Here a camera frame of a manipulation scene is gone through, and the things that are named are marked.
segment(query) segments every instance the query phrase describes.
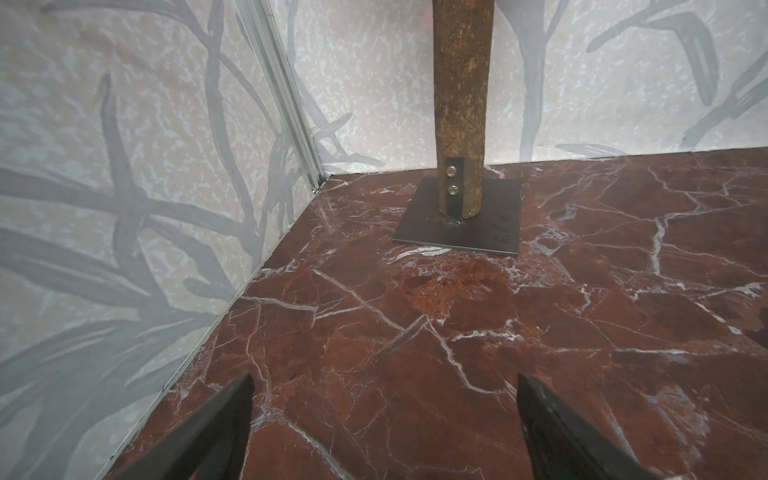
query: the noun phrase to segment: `metal base plate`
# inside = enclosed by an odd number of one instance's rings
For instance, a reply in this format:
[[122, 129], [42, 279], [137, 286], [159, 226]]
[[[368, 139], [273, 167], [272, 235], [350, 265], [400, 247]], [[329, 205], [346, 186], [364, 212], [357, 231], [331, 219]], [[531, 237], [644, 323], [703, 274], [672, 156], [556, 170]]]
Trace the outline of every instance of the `metal base plate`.
[[459, 223], [440, 213], [437, 179], [425, 178], [392, 239], [400, 243], [517, 256], [521, 187], [519, 178], [484, 178], [480, 213]]

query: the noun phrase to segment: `red marble floor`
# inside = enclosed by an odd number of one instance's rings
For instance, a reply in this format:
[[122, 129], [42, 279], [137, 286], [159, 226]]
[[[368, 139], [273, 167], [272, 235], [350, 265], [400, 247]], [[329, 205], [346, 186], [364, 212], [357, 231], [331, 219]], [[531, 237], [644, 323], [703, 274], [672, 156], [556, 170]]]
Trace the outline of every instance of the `red marble floor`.
[[243, 372], [243, 478], [532, 478], [518, 372], [662, 478], [768, 478], [768, 149], [493, 167], [521, 254], [393, 243], [429, 172], [331, 178], [125, 449]]

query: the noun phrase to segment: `wall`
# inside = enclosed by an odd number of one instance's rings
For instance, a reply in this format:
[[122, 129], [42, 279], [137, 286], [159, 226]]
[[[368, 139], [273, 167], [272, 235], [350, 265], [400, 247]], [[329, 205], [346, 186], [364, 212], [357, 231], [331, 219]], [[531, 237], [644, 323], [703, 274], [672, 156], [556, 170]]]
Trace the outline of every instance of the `wall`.
[[4, 0], [0, 38], [0, 478], [94, 478], [311, 190], [228, 0]]
[[[434, 167], [430, 0], [272, 4], [327, 170]], [[487, 164], [768, 144], [765, 0], [496, 6]]]

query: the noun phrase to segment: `grey leaf pattern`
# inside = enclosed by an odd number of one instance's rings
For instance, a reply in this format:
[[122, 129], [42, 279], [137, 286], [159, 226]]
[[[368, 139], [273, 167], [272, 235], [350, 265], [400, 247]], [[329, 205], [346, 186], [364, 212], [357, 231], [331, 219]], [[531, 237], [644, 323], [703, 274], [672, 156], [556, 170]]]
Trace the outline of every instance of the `grey leaf pattern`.
[[544, 107], [544, 68], [547, 43], [554, 34], [568, 0], [561, 0], [555, 14], [544, 28], [545, 0], [496, 0], [496, 6], [507, 18], [518, 37], [523, 57], [525, 106], [520, 139], [520, 161], [533, 159], [533, 145], [541, 126]]
[[760, 75], [767, 62], [768, 51], [765, 51], [736, 79], [723, 103], [710, 110], [693, 127], [685, 131], [680, 148], [693, 150], [701, 139], [704, 138], [704, 135], [723, 120], [726, 118], [736, 120], [744, 112], [759, 104], [768, 96], [768, 76], [740, 96], [740, 92]]
[[629, 155], [627, 152], [621, 151], [618, 148], [606, 147], [605, 145], [599, 144], [559, 144], [558, 148], [586, 158], [609, 158]]
[[[327, 174], [348, 174], [351, 173], [349, 171], [350, 165], [384, 165], [385, 163], [380, 160], [347, 152], [344, 146], [342, 146], [341, 141], [339, 141], [339, 138], [336, 136], [336, 132], [352, 118], [353, 112], [347, 112], [333, 122], [329, 121], [328, 117], [323, 113], [323, 110], [312, 96], [309, 88], [306, 86], [306, 82], [301, 78], [298, 71], [296, 71], [296, 16], [299, 12], [299, 1], [300, 0], [286, 0], [286, 3], [288, 4], [286, 57], [288, 58], [288, 65], [291, 68], [293, 80], [296, 82], [296, 89], [299, 92], [301, 105], [309, 120], [315, 125], [315, 145], [317, 153], [320, 156], [320, 161], [323, 163], [323, 169]], [[328, 152], [323, 144], [320, 143], [322, 139], [326, 138], [331, 141], [336, 149], [336, 155]]]
[[348, 168], [350, 165], [354, 166], [355, 171], [366, 172], [379, 171], [381, 167], [386, 165], [381, 160], [361, 154], [350, 154], [340, 160], [328, 152], [325, 147], [322, 148], [320, 156], [323, 159], [324, 168], [328, 174], [347, 174], [349, 173]]
[[699, 97], [705, 105], [711, 105], [717, 95], [720, 69], [717, 64], [714, 40], [709, 28], [693, 12], [682, 12], [651, 20], [650, 18], [689, 0], [659, 0], [647, 8], [618, 22], [599, 34], [587, 46], [587, 53], [596, 51], [608, 41], [621, 35], [631, 27], [645, 27], [655, 30], [673, 31], [685, 50]]
[[701, 102], [712, 105], [717, 94], [720, 70], [715, 43], [709, 28], [693, 12], [683, 12], [643, 23], [644, 27], [674, 31], [688, 57]]
[[609, 41], [624, 33], [627, 29], [632, 27], [639, 27], [650, 17], [689, 1], [690, 0], [661, 0], [660, 2], [651, 2], [643, 10], [640, 10], [638, 13], [625, 18], [621, 22], [618, 22], [616, 25], [610, 27], [608, 30], [595, 37], [592, 41], [589, 42], [589, 45], [587, 45], [587, 53], [596, 51], [598, 48], [602, 47]]
[[[137, 185], [124, 148], [117, 116], [119, 99], [109, 73], [101, 77], [98, 96], [113, 194], [55, 174], [0, 167], [0, 195], [115, 215], [111, 247], [117, 264], [105, 263], [26, 233], [0, 228], [0, 265], [55, 292], [97, 304], [135, 309], [141, 319], [140, 322], [105, 319], [86, 323], [0, 361], [0, 393], [20, 392], [0, 409], [0, 426], [7, 425], [33, 402], [42, 402], [41, 415], [10, 478], [63, 476], [80, 438], [93, 425], [139, 399], [158, 394], [184, 359], [136, 377], [141, 367], [179, 338], [208, 328], [217, 320], [215, 315], [186, 311], [169, 304], [139, 243], [141, 232], [154, 231], [194, 261], [203, 280], [184, 279], [183, 285], [190, 293], [229, 302], [237, 291], [213, 247], [171, 222], [188, 223], [236, 238], [255, 269], [262, 260], [270, 215], [276, 215], [281, 233], [286, 222], [293, 222], [292, 189], [302, 177], [297, 168], [289, 167], [291, 151], [286, 135], [277, 128], [246, 75], [221, 51], [222, 0], [212, 2], [205, 29], [185, 0], [54, 0], [43, 10], [49, 15], [60, 15], [82, 8], [112, 8], [172, 18], [188, 28], [206, 48], [204, 98], [210, 131], [218, 160], [242, 207], [243, 219], [234, 221], [197, 205], [149, 198]], [[222, 68], [227, 69], [253, 99], [276, 135], [270, 157], [265, 159], [267, 190], [255, 193], [263, 198], [258, 213], [230, 144], [220, 91]]]

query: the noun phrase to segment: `aluminum corner profile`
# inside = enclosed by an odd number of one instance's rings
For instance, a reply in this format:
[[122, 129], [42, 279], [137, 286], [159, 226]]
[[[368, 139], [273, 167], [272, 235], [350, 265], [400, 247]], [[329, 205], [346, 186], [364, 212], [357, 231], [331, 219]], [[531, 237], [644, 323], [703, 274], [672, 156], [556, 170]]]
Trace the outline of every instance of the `aluminum corner profile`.
[[280, 123], [313, 192], [317, 192], [326, 180], [326, 173], [301, 106], [299, 91], [293, 81], [293, 69], [283, 50], [269, 0], [235, 0], [235, 5], [248, 42], [270, 86], [280, 113]]

